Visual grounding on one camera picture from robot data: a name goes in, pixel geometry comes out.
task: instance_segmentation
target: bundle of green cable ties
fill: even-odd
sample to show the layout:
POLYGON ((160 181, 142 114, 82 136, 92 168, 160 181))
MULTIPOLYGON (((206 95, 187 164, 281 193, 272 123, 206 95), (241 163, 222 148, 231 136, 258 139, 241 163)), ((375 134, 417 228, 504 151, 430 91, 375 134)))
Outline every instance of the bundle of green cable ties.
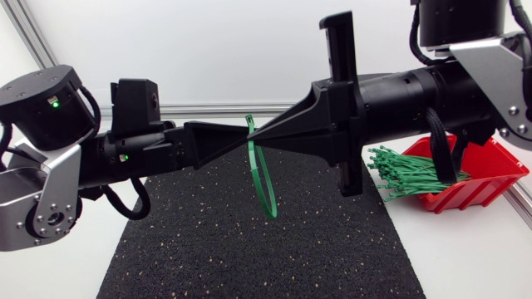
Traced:
MULTIPOLYGON (((370 169, 378 169, 381 179, 388 184, 379 184, 377 188, 395 189, 390 192, 390 197, 385 202, 401 196, 413 194, 438 194, 449 188, 451 184, 443 184, 438 180, 436 168, 431 158, 398 154, 381 145, 380 149, 369 149, 376 155, 370 157, 373 164, 368 164, 370 169)), ((458 181, 471 179, 471 176, 461 171, 458 181)))

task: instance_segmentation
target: plastic zip tie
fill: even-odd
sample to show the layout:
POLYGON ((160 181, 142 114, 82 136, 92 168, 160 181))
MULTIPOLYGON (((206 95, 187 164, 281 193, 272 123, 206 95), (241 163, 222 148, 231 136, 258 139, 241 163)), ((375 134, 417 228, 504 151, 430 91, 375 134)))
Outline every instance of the plastic zip tie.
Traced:
MULTIPOLYGON (((246 115, 246 121, 248 122, 249 133, 252 134, 255 131, 255 123, 253 121, 252 115, 246 115)), ((264 212, 271 219, 277 217, 277 203, 275 201, 275 193, 273 192, 272 180, 269 177, 268 167, 266 166, 266 160, 264 159, 263 150, 260 146, 255 145, 252 140, 248 141, 248 150, 249 150, 249 165, 251 166, 251 175, 253 176, 253 181, 255 189, 257 190, 257 195, 259 196, 259 201, 263 206, 264 212), (269 201, 271 208, 268 206, 268 201, 266 200, 266 195, 264 194, 263 185, 260 182, 259 167, 257 166, 256 155, 259 156, 260 167, 263 170, 264 180, 266 181, 266 186, 268 188, 269 201)))

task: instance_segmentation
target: speckled black mat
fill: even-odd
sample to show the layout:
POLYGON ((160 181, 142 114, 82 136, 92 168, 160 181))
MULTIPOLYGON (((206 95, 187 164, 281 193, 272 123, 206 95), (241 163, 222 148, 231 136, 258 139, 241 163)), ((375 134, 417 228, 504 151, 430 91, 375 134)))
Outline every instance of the speckled black mat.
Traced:
POLYGON ((245 147, 148 178, 151 214, 127 224, 98 297, 424 297, 367 172, 364 195, 343 198, 324 161, 264 155, 276 220, 255 195, 245 147))

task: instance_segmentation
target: red bin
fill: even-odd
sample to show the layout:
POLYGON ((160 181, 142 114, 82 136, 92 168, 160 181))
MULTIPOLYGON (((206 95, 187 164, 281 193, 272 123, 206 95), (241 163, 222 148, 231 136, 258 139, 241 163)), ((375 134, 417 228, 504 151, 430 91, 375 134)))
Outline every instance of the red bin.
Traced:
MULTIPOLYGON (((456 136, 450 135, 448 138, 452 148, 456 136)), ((418 140, 403 154, 432 158, 430 138, 418 140)), ((519 178, 529 173, 522 163, 493 138, 484 146, 469 144, 464 151, 462 170, 473 179, 453 184, 439 194, 418 195, 427 210, 441 213, 444 209, 463 210, 474 204, 486 207, 519 178)))

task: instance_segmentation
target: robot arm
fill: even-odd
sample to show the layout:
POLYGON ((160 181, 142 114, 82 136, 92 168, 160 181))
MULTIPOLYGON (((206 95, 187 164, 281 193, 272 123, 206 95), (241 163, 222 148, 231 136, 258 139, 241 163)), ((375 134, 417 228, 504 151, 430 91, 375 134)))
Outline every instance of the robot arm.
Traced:
POLYGON ((0 172, 0 251, 63 238, 80 217, 81 198, 105 194, 126 217, 143 218, 150 200, 139 177, 199 169, 247 140, 340 165, 344 196, 362 192, 364 145, 433 131, 429 115, 437 115, 440 126, 465 144, 482 145, 498 128, 508 141, 532 149, 521 71, 530 45, 520 35, 501 36, 505 1, 491 6, 484 0, 412 3, 418 6, 412 51, 429 66, 358 76, 351 13, 326 17, 320 28, 328 36, 331 77, 312 83, 305 99, 251 135, 246 127, 188 122, 176 128, 161 121, 157 85, 148 80, 111 84, 112 128, 96 135, 96 102, 71 67, 8 83, 0 89, 0 120, 7 128, 16 125, 27 138, 10 149, 16 154, 0 172), (479 20, 465 19, 471 16, 479 20), (433 61, 421 54, 419 26, 421 45, 449 58, 433 61), (140 211, 127 210, 108 187, 126 179, 142 199, 140 211))

